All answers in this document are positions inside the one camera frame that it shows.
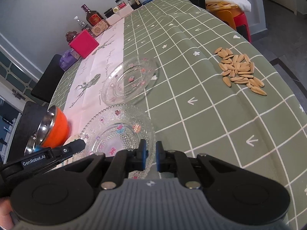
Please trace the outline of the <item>person's hand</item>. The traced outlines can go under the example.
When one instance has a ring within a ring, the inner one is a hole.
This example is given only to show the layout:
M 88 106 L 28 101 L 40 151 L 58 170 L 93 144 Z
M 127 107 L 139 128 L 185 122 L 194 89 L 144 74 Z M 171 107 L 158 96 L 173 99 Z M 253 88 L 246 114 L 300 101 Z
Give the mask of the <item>person's hand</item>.
M 10 213 L 12 212 L 12 206 L 8 198 L 1 198 L 0 203 L 0 226 L 3 229 L 12 229 L 14 223 Z

